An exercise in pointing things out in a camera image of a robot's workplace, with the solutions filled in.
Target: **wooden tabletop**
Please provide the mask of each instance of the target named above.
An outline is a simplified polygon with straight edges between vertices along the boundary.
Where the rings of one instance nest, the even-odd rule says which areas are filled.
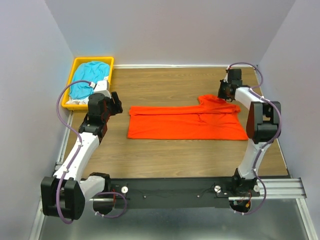
[[[117,91],[123,113],[112,116],[108,131],[83,173],[110,174],[111,178],[221,177],[232,176],[241,163],[247,141],[127,139],[131,106],[192,106],[197,97],[218,94],[225,68],[115,69],[111,90]],[[243,84],[257,85],[252,68],[242,68]],[[240,123],[246,127],[248,110],[241,107]],[[74,112],[78,129],[85,112]],[[76,141],[70,133],[65,158]],[[287,169],[278,142],[267,150],[259,169],[261,176],[284,176]]]

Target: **yellow bin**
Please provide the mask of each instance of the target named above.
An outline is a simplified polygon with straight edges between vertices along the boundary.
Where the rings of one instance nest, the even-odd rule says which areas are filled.
[[[112,56],[86,56],[86,57],[76,57],[73,61],[73,65],[71,68],[71,72],[69,75],[69,79],[67,82],[67,85],[72,82],[72,78],[75,74],[75,71],[77,68],[80,66],[80,64],[88,63],[91,61],[99,61],[106,63],[110,66],[110,72],[109,72],[109,77],[108,77],[108,82],[109,86],[111,86],[111,76],[112,76],[112,71],[114,69],[114,58]],[[69,92],[70,88],[68,88],[63,95],[61,106],[63,108],[69,109],[69,110],[78,110],[78,111],[87,111],[88,110],[88,105],[86,104],[66,104],[66,102],[69,101]]]

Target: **white wall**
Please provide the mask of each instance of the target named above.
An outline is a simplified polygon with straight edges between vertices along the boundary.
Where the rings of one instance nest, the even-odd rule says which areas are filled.
[[[258,63],[295,0],[45,0],[75,56]]]
[[[297,0],[259,67],[263,93],[282,105],[280,145],[290,173],[302,178],[320,236],[320,1]]]
[[[61,144],[55,104],[73,55],[43,0],[1,2],[0,36],[0,239],[26,240]]]

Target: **orange cloth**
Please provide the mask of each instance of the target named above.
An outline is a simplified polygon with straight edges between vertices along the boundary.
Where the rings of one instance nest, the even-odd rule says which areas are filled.
[[[247,140],[238,121],[240,107],[208,94],[200,105],[132,106],[129,139]]]

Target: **blue towel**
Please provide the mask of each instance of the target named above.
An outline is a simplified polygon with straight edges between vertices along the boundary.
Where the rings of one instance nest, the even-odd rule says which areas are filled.
[[[72,82],[78,80],[86,80],[94,82],[104,79],[109,76],[110,66],[101,61],[90,61],[82,63],[75,71]],[[94,92],[94,89],[85,82],[79,82],[70,87],[69,96],[72,99],[85,99]]]

